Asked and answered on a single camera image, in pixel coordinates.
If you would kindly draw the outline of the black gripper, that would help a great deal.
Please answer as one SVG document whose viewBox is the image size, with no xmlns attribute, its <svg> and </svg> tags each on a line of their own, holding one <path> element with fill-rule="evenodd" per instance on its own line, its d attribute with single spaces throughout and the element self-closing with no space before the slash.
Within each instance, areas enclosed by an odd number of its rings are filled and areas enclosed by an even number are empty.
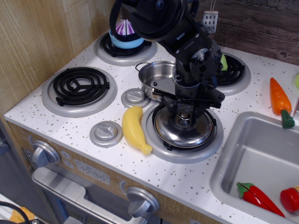
<svg viewBox="0 0 299 224">
<path fill-rule="evenodd" d="M 194 123 L 207 108 L 220 108 L 224 99 L 222 92 L 203 84 L 186 87 L 175 83 L 175 95 L 164 96 L 164 105 L 173 114 L 180 111 L 181 104 L 191 105 L 191 122 Z"/>
</svg>

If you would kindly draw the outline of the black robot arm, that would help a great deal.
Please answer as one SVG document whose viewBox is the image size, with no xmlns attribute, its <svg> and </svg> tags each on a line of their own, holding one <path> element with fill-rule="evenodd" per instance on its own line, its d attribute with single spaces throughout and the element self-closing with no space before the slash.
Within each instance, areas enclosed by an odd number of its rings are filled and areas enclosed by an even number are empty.
<svg viewBox="0 0 299 224">
<path fill-rule="evenodd" d="M 225 96 L 218 91 L 216 75 L 222 69 L 219 45 L 195 21 L 196 0 L 117 0 L 109 25 L 113 35 L 127 42 L 139 37 L 157 42 L 175 57 L 172 78 L 151 83 L 152 97 L 162 101 L 171 113 L 180 105 L 191 107 L 194 117 L 210 107 L 220 108 Z M 121 8 L 129 12 L 134 33 L 117 34 Z"/>
</svg>

